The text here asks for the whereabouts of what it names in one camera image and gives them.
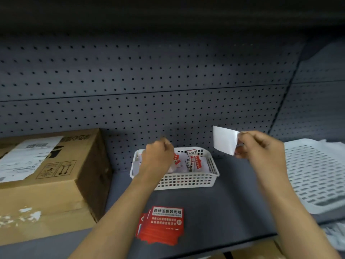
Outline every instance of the white paper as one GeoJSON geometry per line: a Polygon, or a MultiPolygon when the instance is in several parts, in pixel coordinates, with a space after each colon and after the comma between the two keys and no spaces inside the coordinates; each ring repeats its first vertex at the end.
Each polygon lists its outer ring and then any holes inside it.
{"type": "Polygon", "coordinates": [[[33,174],[63,136],[25,140],[0,159],[0,182],[23,180],[33,174]]]}
{"type": "Polygon", "coordinates": [[[226,154],[234,155],[239,131],[213,126],[213,147],[226,154]]]}

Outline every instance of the white plastic tray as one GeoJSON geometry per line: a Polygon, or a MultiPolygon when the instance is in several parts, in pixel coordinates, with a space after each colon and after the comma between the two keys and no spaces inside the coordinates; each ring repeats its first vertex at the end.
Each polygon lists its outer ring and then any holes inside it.
{"type": "Polygon", "coordinates": [[[345,156],[311,139],[284,145],[289,180],[309,213],[345,205],[345,156]]]}
{"type": "MultiPolygon", "coordinates": [[[[170,173],[164,175],[155,190],[166,190],[166,189],[178,189],[178,188],[197,188],[197,187],[212,187],[219,176],[218,169],[213,161],[212,155],[209,151],[204,148],[190,146],[190,147],[178,147],[174,148],[175,152],[186,153],[189,150],[197,150],[197,155],[204,156],[207,159],[207,164],[210,169],[210,173],[170,173]]],[[[137,150],[134,153],[132,162],[132,168],[130,170],[130,177],[134,178],[133,175],[133,164],[138,160],[138,155],[142,153],[144,149],[137,150]]]]}

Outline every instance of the cardboard box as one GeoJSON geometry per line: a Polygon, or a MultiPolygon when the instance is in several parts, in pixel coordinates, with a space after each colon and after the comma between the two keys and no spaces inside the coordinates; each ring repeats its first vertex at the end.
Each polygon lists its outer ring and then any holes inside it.
{"type": "Polygon", "coordinates": [[[234,259],[286,259],[273,240],[262,241],[251,247],[231,252],[234,259]]]}
{"type": "Polygon", "coordinates": [[[0,158],[24,140],[63,135],[38,169],[0,183],[0,245],[93,227],[104,214],[112,169],[99,129],[0,139],[0,158]]]}

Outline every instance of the plastic crate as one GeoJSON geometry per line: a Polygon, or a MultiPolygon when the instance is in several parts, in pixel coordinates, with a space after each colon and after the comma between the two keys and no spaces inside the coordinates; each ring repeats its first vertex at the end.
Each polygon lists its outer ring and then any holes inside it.
{"type": "MultiPolygon", "coordinates": [[[[179,188],[197,188],[197,187],[212,187],[219,176],[216,164],[213,161],[212,155],[209,151],[201,147],[178,147],[174,148],[174,151],[180,153],[187,153],[189,150],[197,150],[197,155],[206,157],[207,164],[209,166],[209,173],[170,173],[164,175],[155,190],[166,190],[166,189],[179,189],[179,188]]],[[[133,164],[138,160],[138,155],[142,153],[144,149],[137,150],[134,153],[132,162],[132,168],[130,170],[130,177],[134,178],[133,175],[133,164]]]]}
{"type": "Polygon", "coordinates": [[[325,143],[284,143],[287,174],[304,207],[320,214],[345,205],[345,159],[325,143]]]}

